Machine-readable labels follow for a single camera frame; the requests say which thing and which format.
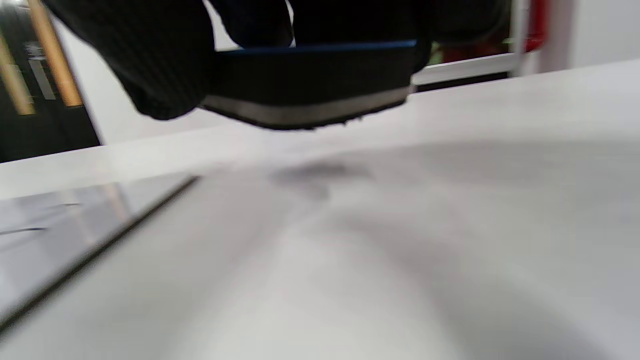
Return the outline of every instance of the white frame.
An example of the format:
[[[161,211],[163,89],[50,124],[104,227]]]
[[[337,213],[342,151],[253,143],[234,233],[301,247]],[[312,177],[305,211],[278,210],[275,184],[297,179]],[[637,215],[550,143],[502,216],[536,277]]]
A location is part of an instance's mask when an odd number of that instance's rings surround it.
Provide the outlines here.
[[[427,66],[413,75],[413,84],[425,85],[499,72],[516,74],[522,62],[525,41],[529,32],[530,3],[531,0],[513,0],[511,12],[513,42],[510,46],[510,53]]]

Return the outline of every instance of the black glove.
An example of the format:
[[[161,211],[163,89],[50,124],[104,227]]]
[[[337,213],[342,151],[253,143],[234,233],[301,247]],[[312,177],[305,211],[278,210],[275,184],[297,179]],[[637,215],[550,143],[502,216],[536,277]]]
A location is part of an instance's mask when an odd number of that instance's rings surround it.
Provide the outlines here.
[[[243,47],[417,39],[414,70],[429,60],[427,0],[210,0]],[[201,0],[45,0],[96,48],[138,111],[172,119],[196,108],[216,80],[213,30]]]

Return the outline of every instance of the white wall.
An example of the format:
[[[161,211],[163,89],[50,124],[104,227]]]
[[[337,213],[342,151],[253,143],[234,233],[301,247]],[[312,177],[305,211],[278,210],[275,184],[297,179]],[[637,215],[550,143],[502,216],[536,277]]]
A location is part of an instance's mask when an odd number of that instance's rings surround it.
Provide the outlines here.
[[[549,39],[528,56],[533,72],[640,58],[640,1],[550,0]]]
[[[640,58],[640,1],[577,0],[577,4],[572,67]]]
[[[212,16],[216,47],[235,47],[224,32],[220,18],[217,14]],[[156,121],[140,115],[97,52],[80,41],[57,19],[54,19],[54,25],[103,144],[201,129],[230,121],[199,109],[172,121]]]

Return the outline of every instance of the finger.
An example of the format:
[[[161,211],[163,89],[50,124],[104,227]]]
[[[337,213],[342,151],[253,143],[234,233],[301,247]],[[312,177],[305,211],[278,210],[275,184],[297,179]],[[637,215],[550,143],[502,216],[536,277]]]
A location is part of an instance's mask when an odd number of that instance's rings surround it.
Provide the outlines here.
[[[293,40],[284,0],[209,0],[241,47],[287,47]]]
[[[214,39],[201,0],[45,0],[114,70],[138,111],[171,119],[209,89]]]

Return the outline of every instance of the white table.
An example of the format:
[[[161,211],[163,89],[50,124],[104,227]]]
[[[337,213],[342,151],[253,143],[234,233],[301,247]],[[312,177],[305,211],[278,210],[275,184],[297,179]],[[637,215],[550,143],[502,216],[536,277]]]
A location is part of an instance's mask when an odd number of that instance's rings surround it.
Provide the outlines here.
[[[0,358],[640,358],[640,61],[0,165],[0,197],[206,173]]]

